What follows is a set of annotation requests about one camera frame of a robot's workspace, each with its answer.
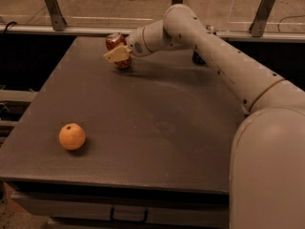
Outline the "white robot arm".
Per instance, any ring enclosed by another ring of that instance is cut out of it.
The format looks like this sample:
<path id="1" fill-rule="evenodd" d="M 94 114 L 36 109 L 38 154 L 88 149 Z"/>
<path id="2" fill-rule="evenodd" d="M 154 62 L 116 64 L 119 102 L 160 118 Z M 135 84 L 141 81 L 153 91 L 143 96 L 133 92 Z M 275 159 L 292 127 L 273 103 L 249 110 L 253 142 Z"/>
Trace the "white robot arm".
<path id="1" fill-rule="evenodd" d="M 189 7 L 107 37 L 104 57 L 190 48 L 221 78 L 248 113 L 231 149 L 230 229 L 305 229 L 305 92 L 208 31 Z"/>

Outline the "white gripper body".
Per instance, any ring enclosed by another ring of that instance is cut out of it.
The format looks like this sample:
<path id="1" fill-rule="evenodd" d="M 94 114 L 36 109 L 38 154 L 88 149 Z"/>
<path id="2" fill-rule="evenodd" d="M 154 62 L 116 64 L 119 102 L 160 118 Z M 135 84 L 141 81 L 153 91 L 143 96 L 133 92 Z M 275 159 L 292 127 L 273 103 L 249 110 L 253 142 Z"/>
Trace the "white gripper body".
<path id="1" fill-rule="evenodd" d="M 144 42 L 144 28 L 138 28 L 132 31 L 127 37 L 126 42 L 136 57 L 144 57 L 150 54 Z"/>

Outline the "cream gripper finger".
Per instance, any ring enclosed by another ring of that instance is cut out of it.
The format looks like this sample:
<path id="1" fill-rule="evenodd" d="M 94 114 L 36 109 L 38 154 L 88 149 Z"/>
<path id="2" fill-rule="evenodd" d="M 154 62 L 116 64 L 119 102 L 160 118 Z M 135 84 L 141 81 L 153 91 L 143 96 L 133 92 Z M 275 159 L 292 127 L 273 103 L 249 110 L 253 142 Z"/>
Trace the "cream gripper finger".
<path id="1" fill-rule="evenodd" d="M 114 49 L 106 52 L 103 58 L 109 63 L 120 62 L 127 60 L 130 57 L 131 51 L 127 45 L 118 45 Z"/>

